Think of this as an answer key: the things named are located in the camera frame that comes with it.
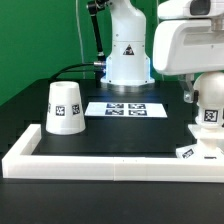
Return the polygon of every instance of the black tabletop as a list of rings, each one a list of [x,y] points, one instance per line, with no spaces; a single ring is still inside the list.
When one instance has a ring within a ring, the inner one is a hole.
[[[118,93],[80,80],[89,102],[161,103],[168,118],[85,117],[71,136],[45,131],[49,81],[38,80],[0,107],[0,156],[32,123],[41,124],[40,155],[175,157],[195,142],[187,129],[197,114],[177,82],[143,93]],[[21,180],[0,177],[0,223],[223,223],[224,184]]]

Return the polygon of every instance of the green wall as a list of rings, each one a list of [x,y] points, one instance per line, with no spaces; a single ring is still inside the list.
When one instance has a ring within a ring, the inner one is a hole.
[[[87,2],[79,1],[81,30],[85,61],[94,61],[96,47]],[[131,2],[147,17],[146,52],[151,57],[157,26],[156,0]],[[35,80],[81,62],[75,5],[75,0],[0,1],[0,104]],[[99,13],[98,20],[108,55],[111,51],[109,10]],[[153,76],[161,78],[155,72]],[[93,78],[93,75],[89,73],[87,78]]]

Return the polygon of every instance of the warning label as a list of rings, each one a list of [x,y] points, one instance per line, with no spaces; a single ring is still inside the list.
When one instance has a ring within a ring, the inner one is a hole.
[[[129,44],[123,55],[134,55],[134,51],[132,50],[131,45]]]

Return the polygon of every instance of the printed marker sheet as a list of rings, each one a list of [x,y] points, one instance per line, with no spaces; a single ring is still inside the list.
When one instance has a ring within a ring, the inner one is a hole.
[[[162,104],[90,102],[85,116],[167,118]]]

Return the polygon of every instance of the white cup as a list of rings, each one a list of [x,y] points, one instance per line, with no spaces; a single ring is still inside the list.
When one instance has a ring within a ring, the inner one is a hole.
[[[62,81],[50,85],[46,130],[70,135],[85,130],[79,84]]]

